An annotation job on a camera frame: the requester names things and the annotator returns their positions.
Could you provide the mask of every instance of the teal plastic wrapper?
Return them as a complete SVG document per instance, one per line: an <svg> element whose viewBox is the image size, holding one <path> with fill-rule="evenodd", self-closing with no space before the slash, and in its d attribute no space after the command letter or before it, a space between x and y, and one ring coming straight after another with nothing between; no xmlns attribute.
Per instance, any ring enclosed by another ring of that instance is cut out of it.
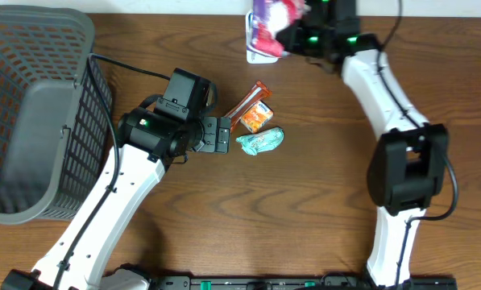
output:
<svg viewBox="0 0 481 290"><path fill-rule="evenodd" d="M283 142L283 138L283 129L273 128L262 133L238 137L237 142L242 144L242 149L247 154L257 155L276 149Z"/></svg>

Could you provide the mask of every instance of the wooden table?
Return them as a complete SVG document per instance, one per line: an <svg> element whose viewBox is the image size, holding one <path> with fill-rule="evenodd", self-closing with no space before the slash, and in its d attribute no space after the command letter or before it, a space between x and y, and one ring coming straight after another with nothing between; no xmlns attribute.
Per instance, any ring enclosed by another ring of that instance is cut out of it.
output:
<svg viewBox="0 0 481 290"><path fill-rule="evenodd" d="M243 17L92 15L96 52L170 74L184 68L215 82L216 114L239 102L257 80L273 90L285 141L256 157L237 143L228 155L191 154L172 166L140 206L108 269L140 263L195 276L321 275L359 272L371 252L375 206L366 169L375 147L352 92L335 75L290 57L246 62ZM365 18L384 37L394 19ZM458 210L424 222L411 271L452 274L459 289L481 289L481 19L405 19L388 49L405 92L431 123L445 123L458 173ZM114 120L166 81L102 65L116 96ZM246 134L242 128L232 138ZM446 179L429 214L447 209ZM0 283L11 268L31 269L67 222L0 226Z"/></svg>

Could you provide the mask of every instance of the orange snack package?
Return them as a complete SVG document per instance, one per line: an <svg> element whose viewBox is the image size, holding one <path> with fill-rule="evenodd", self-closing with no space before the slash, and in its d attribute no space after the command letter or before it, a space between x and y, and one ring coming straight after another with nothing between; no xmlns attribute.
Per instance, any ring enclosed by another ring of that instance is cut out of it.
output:
<svg viewBox="0 0 481 290"><path fill-rule="evenodd" d="M240 118L257 102L266 97L270 97L272 91L267 88L261 81L256 81L251 91L245 96L242 101L231 109L224 117L231 119L231 131L235 129Z"/></svg>
<svg viewBox="0 0 481 290"><path fill-rule="evenodd" d="M240 119L240 122L251 133L257 133L268 122L274 113L262 101L257 101Z"/></svg>

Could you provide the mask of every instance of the snack package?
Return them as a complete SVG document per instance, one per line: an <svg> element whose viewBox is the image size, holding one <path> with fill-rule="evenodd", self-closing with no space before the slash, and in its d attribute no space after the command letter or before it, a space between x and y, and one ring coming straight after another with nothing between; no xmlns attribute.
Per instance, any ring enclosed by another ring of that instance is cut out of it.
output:
<svg viewBox="0 0 481 290"><path fill-rule="evenodd" d="M253 0L252 51L282 57L284 48L276 34L300 19L306 12L305 0Z"/></svg>
<svg viewBox="0 0 481 290"><path fill-rule="evenodd" d="M257 101L240 119L240 122L251 133L258 133L259 129L269 122L274 113L262 101Z"/></svg>
<svg viewBox="0 0 481 290"><path fill-rule="evenodd" d="M261 81L256 81L256 84L252 87L251 91L245 96L242 101L236 105L231 111L224 117L231 119L231 131L235 129L240 121L240 118L257 102L263 100L266 97L270 97L272 91L267 88Z"/></svg>
<svg viewBox="0 0 481 290"><path fill-rule="evenodd" d="M272 128L255 135L242 136L237 142L242 144L242 150L249 155L276 149L284 139L283 129Z"/></svg>
<svg viewBox="0 0 481 290"><path fill-rule="evenodd" d="M274 64L279 58L269 56L265 52L261 52L251 45L253 35L253 11L246 14L246 53L247 62L250 64Z"/></svg>

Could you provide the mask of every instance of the white arm segment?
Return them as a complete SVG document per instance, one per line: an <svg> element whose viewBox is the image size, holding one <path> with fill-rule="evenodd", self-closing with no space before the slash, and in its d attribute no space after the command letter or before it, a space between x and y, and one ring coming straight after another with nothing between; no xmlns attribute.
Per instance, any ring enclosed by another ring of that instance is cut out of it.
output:
<svg viewBox="0 0 481 290"><path fill-rule="evenodd" d="M126 229L131 217L145 196L160 182L165 173L161 161L147 160L148 153L130 145L120 149L120 174L115 184L116 193L110 193L97 215L93 218L69 260L69 269L63 274L60 290L70 287L79 290L99 289L102 274L118 239ZM76 217L63 233L56 245L34 266L41 271L39 280L53 285L59 270L58 264L64 258L76 234L106 191L114 170L113 148L110 151L102 174L79 209ZM137 288L146 280L136 281Z"/></svg>
<svg viewBox="0 0 481 290"><path fill-rule="evenodd" d="M403 246L405 223L411 217L422 217L426 209L409 209L393 217L385 207L378 208L375 243L367 261L367 270L376 286L390 287L396 283L397 264ZM419 221L412 222L408 231L407 245L404 249L403 262L400 269L400 284L410 279L408 264L416 237Z"/></svg>
<svg viewBox="0 0 481 290"><path fill-rule="evenodd" d="M376 69L377 56L378 50L376 49L357 52L354 56L348 56L342 66L342 79L358 98L378 140L383 133L387 133L394 128L400 131L408 131L416 129L416 127L403 116L400 108L392 100L380 79ZM404 94L388 66L385 52L381 55L380 65L383 68L381 73L384 75L389 88L401 106L408 110L408 116L420 126L428 122Z"/></svg>
<svg viewBox="0 0 481 290"><path fill-rule="evenodd" d="M376 49L357 52L354 56L348 56L342 66L342 79L353 90L371 122L376 139L379 139L382 134L392 129L409 131L416 129L416 127L403 116L400 107L392 100L392 96L385 88L376 68L377 56L378 50ZM383 67L381 73L397 101L408 111L408 116L417 124L423 126L428 120L416 110L404 94L403 89L392 74L385 52L381 55L380 65ZM371 257L367 261L367 270L376 286L388 287L395 284L397 263L406 230L405 223L410 217L424 216L425 212L426 210L409 209L393 217L384 207L378 208L375 243ZM400 284L410 278L408 263L418 225L419 221L413 222L408 233L400 269Z"/></svg>

